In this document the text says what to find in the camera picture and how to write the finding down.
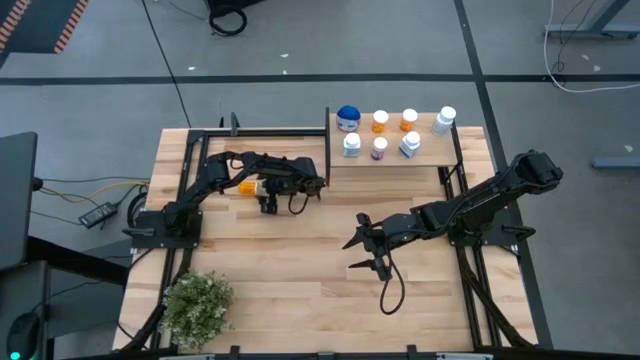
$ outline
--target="gray floor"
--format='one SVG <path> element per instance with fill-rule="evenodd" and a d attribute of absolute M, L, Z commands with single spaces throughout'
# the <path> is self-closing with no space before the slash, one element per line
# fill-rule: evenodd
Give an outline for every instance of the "gray floor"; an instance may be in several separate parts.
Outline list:
<path fill-rule="evenodd" d="M 204 15 L 200 0 L 174 2 Z M 267 0 L 248 9 L 249 27 L 235 38 L 210 36 L 204 21 L 175 11 L 167 0 L 148 3 L 176 75 L 471 72 L 452 1 Z M 559 23 L 577 0 L 556 3 Z M 579 20 L 588 3 L 570 21 Z M 464 4 L 485 74 L 544 72 L 541 33 L 548 1 Z M 640 25 L 638 15 L 640 2 L 631 2 L 614 23 Z M 549 45 L 551 59 L 559 46 Z M 564 54 L 569 74 L 640 72 L 640 40 L 572 41 Z M 0 70 L 0 77 L 167 74 L 139 0 L 91 1 L 63 54 L 12 54 Z M 319 125 L 325 106 L 345 103 L 363 111 L 408 106 L 435 111 L 450 104 L 458 109 L 458 124 L 484 124 L 473 83 L 185 84 L 180 89 L 194 126 L 215 126 L 231 111 L 243 126 Z M 640 330 L 640 245 L 634 231 L 639 174 L 589 167 L 592 156 L 640 151 L 640 89 L 573 95 L 543 83 L 490 83 L 488 90 L 507 157 L 530 148 L 547 151 L 566 174 L 553 193 L 520 201 L 525 223 L 538 229 L 530 244 L 554 345 L 640 353 L 634 336 Z M 41 177 L 148 176 L 160 130 L 186 125 L 170 85 L 0 86 L 0 107 L 0 135 L 38 132 Z M 84 194 L 96 188 L 56 185 Z M 118 199 L 123 191 L 100 199 Z M 68 219 L 89 210 L 41 194 L 34 196 L 33 208 Z M 123 226 L 121 217 L 101 231 L 34 216 L 30 230 L 84 250 L 123 239 Z M 104 353 L 113 331 L 111 323 L 63 337 L 56 356 Z"/>

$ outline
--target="wooden table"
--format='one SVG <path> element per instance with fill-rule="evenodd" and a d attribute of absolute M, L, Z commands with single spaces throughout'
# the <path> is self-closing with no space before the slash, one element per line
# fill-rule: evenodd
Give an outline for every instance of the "wooden table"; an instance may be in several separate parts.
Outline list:
<path fill-rule="evenodd" d="M 187 132 L 163 131 L 148 209 L 175 200 Z M 481 127 L 462 127 L 458 132 L 471 187 L 493 176 L 491 158 Z M 325 173 L 322 137 L 215 138 L 209 145 L 209 154 L 224 150 L 309 156 L 320 175 Z M 383 315 L 378 307 L 383 284 L 376 274 L 347 268 L 369 254 L 362 246 L 341 250 L 354 234 L 358 212 L 378 221 L 443 199 L 436 168 L 399 167 L 386 173 L 370 167 L 337 170 L 332 169 L 331 186 L 323 190 L 322 201 L 309 200 L 298 216 L 286 209 L 276 216 L 261 214 L 254 198 L 233 190 L 202 203 L 202 242 L 193 253 L 191 269 L 225 274 L 237 297 L 228 313 L 233 330 L 209 343 L 205 352 L 228 353 L 231 345 L 240 345 L 242 353 L 404 352 L 407 344 L 416 344 L 419 351 L 472 349 L 455 249 L 445 237 L 416 241 L 394 252 L 407 297 L 392 316 Z M 495 302 L 520 333 L 535 342 L 516 258 L 499 248 L 483 252 Z M 166 250 L 153 250 L 131 271 L 120 315 L 120 323 L 131 333 L 158 300 L 165 255 Z M 180 258 L 176 256 L 176 267 Z M 398 295 L 398 283 L 392 281 L 387 308 L 395 305 Z M 488 343 L 486 317 L 478 304 L 483 340 Z M 114 348 L 127 342 L 118 330 Z"/>

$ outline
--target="blue container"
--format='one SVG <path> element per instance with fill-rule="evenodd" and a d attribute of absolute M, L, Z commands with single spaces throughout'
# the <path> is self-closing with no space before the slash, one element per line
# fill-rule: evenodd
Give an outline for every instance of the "blue container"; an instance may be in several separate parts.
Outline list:
<path fill-rule="evenodd" d="M 336 124 L 342 131 L 355 131 L 360 125 L 360 111 L 351 105 L 341 107 L 336 114 Z"/>

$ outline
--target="orange and black striped mat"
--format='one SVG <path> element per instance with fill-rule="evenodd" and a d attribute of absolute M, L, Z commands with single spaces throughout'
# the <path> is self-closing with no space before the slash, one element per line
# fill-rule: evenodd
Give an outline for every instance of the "orange and black striped mat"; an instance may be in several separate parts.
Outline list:
<path fill-rule="evenodd" d="M 0 52 L 61 53 L 88 0 L 0 0 Z"/>

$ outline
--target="computer mouse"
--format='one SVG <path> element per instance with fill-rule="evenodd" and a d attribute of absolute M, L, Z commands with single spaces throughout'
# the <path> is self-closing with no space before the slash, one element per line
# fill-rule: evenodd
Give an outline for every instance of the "computer mouse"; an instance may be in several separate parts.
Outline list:
<path fill-rule="evenodd" d="M 38 347 L 40 317 L 29 312 L 18 316 L 9 328 L 7 356 L 11 360 L 29 360 Z"/>

